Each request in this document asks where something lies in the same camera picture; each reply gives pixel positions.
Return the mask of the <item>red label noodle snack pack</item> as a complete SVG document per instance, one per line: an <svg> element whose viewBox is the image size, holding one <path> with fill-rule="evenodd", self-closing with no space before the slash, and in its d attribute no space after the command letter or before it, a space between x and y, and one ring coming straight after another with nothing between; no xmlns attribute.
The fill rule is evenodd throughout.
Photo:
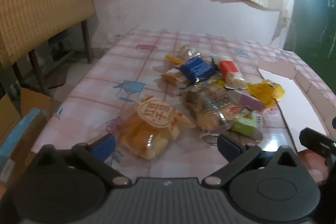
<svg viewBox="0 0 336 224"><path fill-rule="evenodd" d="M234 62L226 56L212 55L215 65L224 79L224 86L229 89L245 89L248 85L243 75L239 72Z"/></svg>

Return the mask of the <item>cardboard box on floor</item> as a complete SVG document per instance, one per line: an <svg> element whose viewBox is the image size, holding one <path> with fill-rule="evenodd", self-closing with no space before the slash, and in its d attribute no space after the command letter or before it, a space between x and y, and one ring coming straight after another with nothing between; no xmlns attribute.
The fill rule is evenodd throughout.
<svg viewBox="0 0 336 224"><path fill-rule="evenodd" d="M29 164L31 149L50 118L52 98L21 88L19 106L1 98L1 195L19 180Z"/></svg>

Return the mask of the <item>brown cake clear wrapper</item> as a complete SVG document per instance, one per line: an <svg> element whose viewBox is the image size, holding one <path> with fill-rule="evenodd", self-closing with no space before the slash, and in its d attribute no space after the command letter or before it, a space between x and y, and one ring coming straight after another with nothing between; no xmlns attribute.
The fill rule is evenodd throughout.
<svg viewBox="0 0 336 224"><path fill-rule="evenodd" d="M225 132L232 127L243 108L217 84L190 86L181 100L193 113L203 132Z"/></svg>

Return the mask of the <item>green door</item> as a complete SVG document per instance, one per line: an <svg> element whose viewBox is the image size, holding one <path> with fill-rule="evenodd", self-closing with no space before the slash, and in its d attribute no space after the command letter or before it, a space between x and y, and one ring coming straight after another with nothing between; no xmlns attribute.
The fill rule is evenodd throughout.
<svg viewBox="0 0 336 224"><path fill-rule="evenodd" d="M335 0L294 0L284 48L335 90Z"/></svg>

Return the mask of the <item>red bean bread clear pack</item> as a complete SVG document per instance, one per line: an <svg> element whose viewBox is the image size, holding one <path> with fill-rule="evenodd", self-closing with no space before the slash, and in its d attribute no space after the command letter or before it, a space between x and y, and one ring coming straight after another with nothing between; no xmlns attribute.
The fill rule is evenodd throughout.
<svg viewBox="0 0 336 224"><path fill-rule="evenodd" d="M122 122L116 138L135 156L153 160L182 130L195 127L173 106L146 95L134 104L134 113Z"/></svg>

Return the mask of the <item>light green snack packet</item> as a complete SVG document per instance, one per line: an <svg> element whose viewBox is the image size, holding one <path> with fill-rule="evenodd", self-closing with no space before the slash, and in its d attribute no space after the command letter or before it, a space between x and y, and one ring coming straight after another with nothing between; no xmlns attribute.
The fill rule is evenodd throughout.
<svg viewBox="0 0 336 224"><path fill-rule="evenodd" d="M235 118L231 130L256 141L262 141L262 116L257 111L245 109Z"/></svg>

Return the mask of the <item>pink checkered tablecloth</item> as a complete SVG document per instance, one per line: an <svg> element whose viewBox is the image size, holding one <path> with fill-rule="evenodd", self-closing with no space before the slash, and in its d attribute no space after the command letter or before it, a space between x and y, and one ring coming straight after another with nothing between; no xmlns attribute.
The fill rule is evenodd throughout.
<svg viewBox="0 0 336 224"><path fill-rule="evenodd" d="M323 80L293 52L257 42L227 40L221 36L191 35L182 32L132 30L113 46L88 72L64 102L54 111L33 146L38 152L45 144L57 149L90 143L108 132L115 132L133 113L133 102L153 95L188 115L173 85L161 78L172 68L165 59L181 44L194 46L204 57L220 54L230 57L251 83L261 80L259 61L285 60L293 64L329 103L335 94ZM201 138L198 130L181 133L154 161L143 161L118 147L107 163L129 178L204 178L226 165L215 147L215 137Z"/></svg>

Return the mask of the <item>wicker chair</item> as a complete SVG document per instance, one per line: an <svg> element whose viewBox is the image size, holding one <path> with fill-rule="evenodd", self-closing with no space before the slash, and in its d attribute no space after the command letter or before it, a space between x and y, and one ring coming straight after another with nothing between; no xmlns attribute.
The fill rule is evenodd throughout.
<svg viewBox="0 0 336 224"><path fill-rule="evenodd" d="M87 61L91 63L87 20L95 14L93 0L1 0L1 71L13 71L21 84L17 61L28 56L40 91L48 94L36 48L80 24Z"/></svg>

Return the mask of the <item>clear bag brown cookies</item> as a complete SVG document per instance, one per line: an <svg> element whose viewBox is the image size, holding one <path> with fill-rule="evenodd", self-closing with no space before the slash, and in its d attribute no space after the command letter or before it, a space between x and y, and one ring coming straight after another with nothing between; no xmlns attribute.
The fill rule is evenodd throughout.
<svg viewBox="0 0 336 224"><path fill-rule="evenodd" d="M171 61L175 65L182 65L186 63L189 59L194 57L202 57L201 53L189 44L182 45L178 44L174 52L169 53L165 56L167 61Z"/></svg>

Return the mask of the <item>purple snack packet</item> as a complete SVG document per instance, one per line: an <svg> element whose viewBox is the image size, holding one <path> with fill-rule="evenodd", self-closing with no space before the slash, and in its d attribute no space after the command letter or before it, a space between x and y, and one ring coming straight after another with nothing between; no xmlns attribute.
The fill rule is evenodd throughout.
<svg viewBox="0 0 336 224"><path fill-rule="evenodd" d="M265 105L258 99L244 93L239 93L239 103L252 111L263 111Z"/></svg>

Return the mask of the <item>blue snack packet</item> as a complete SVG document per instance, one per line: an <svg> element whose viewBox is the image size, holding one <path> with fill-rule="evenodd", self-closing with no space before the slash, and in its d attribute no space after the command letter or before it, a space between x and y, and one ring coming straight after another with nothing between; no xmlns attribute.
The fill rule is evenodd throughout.
<svg viewBox="0 0 336 224"><path fill-rule="evenodd" d="M177 68L187 78L189 85L205 82L217 73L211 64L200 57L193 57Z"/></svg>

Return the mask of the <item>orange white striped snack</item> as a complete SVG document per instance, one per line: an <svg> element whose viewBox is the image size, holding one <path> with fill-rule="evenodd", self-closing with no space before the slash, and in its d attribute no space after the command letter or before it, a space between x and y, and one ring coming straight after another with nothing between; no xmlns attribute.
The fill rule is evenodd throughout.
<svg viewBox="0 0 336 224"><path fill-rule="evenodd" d="M189 81L185 75L177 68L170 69L166 73L162 74L161 77L171 83L176 88L185 89L187 88Z"/></svg>

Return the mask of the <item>yellow soft bread packet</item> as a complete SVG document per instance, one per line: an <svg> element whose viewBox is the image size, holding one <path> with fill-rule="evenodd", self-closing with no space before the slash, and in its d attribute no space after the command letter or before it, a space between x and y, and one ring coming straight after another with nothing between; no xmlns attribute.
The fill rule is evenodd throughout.
<svg viewBox="0 0 336 224"><path fill-rule="evenodd" d="M268 79L263 79L260 83L249 84L246 90L251 96L263 103L265 107L272 107L276 100L285 94L281 85Z"/></svg>

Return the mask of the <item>shallow cardboard box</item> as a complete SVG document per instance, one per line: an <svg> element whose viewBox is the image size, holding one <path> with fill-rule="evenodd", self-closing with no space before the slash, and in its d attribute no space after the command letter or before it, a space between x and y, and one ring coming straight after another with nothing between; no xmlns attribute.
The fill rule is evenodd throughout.
<svg viewBox="0 0 336 224"><path fill-rule="evenodd" d="M299 141L299 134L311 128L335 138L332 121L335 105L325 97L295 66L287 61L259 61L262 78L281 85L285 94L277 100L297 152L306 150Z"/></svg>

